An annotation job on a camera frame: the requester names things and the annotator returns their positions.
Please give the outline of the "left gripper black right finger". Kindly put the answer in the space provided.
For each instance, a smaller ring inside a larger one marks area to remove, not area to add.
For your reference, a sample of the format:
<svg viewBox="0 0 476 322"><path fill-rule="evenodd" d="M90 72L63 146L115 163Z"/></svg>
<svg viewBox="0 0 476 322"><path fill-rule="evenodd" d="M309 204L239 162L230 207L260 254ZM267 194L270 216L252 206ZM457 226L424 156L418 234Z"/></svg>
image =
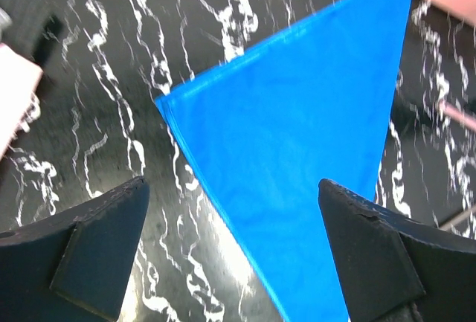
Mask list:
<svg viewBox="0 0 476 322"><path fill-rule="evenodd" d="M475 241L323 179L318 203L352 321L474 321Z"/></svg>

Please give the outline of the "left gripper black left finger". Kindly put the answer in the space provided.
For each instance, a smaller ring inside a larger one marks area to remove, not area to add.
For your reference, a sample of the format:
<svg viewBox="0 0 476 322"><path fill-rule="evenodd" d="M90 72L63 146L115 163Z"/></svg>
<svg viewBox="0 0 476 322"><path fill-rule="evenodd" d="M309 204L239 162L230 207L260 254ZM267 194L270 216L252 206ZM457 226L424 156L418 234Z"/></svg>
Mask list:
<svg viewBox="0 0 476 322"><path fill-rule="evenodd" d="M1 320L117 321L148 204L136 177L1 233Z"/></svg>

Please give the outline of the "blue satin napkin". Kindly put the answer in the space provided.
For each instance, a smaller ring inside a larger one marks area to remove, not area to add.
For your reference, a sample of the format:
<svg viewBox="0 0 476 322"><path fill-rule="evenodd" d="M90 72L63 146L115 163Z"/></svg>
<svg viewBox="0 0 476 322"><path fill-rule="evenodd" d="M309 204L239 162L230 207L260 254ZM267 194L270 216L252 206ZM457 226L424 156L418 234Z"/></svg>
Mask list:
<svg viewBox="0 0 476 322"><path fill-rule="evenodd" d="M410 5L340 0L156 100L287 321L348 319L318 185L373 198Z"/></svg>

